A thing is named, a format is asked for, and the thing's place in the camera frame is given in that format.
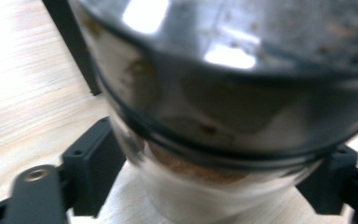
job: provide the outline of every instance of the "glass jar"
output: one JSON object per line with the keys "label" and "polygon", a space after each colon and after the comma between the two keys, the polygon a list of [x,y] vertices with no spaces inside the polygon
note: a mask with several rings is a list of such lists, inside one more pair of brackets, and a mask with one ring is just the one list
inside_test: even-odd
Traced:
{"label": "glass jar", "polygon": [[114,110],[117,140],[150,202],[175,223],[215,223],[278,197],[319,164],[314,162],[267,171],[234,172],[185,161],[131,130]]}

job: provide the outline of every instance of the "brown contents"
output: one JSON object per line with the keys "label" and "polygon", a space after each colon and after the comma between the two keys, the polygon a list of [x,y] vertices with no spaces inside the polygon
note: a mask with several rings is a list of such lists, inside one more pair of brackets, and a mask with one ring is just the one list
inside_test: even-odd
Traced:
{"label": "brown contents", "polygon": [[194,165],[152,148],[152,146],[150,146],[150,149],[159,162],[171,171],[181,175],[196,177],[206,182],[220,185],[230,184],[246,177],[246,175],[226,173]]}

